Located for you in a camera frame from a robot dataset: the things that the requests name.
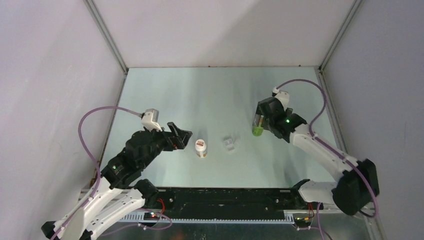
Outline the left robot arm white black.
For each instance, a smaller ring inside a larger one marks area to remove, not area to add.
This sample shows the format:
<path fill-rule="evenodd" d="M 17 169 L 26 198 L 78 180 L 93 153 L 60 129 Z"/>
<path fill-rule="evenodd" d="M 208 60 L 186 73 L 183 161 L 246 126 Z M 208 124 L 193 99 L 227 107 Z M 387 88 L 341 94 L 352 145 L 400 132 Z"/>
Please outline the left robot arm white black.
<path fill-rule="evenodd" d="M 95 240 L 128 213 L 153 208 L 158 189 L 139 179 L 142 171 L 163 151 L 183 150 L 193 133 L 169 122 L 170 131 L 144 129 L 135 132 L 125 147 L 98 174 L 96 184 L 62 219 L 41 226 L 50 240 Z"/>

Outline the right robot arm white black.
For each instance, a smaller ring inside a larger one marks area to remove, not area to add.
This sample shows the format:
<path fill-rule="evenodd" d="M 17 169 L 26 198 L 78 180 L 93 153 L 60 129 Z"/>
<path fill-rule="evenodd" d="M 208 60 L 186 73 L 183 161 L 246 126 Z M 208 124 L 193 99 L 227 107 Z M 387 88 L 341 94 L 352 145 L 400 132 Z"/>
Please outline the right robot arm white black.
<path fill-rule="evenodd" d="M 268 97 L 258 102 L 252 133 L 271 132 L 313 157 L 333 178 L 332 182 L 305 179 L 291 194 L 291 204 L 304 209 L 310 203 L 336 205 L 353 216 L 368 203 L 377 204 L 380 194 L 377 168 L 369 159 L 358 160 L 337 149 L 311 129 L 307 121 L 283 105 L 283 100 Z"/>

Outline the green pill bottle black label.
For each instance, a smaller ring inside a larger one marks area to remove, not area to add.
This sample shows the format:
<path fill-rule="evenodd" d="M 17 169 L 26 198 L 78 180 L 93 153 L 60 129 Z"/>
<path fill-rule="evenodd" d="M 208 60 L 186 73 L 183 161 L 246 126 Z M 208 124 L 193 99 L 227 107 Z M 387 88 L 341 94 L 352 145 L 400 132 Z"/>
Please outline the green pill bottle black label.
<path fill-rule="evenodd" d="M 253 118 L 253 122 L 252 122 L 252 134 L 255 137 L 259 137 L 262 135 L 263 131 L 264 131 L 264 127 L 263 127 L 263 115 L 260 114 L 255 114 L 254 118 Z"/>

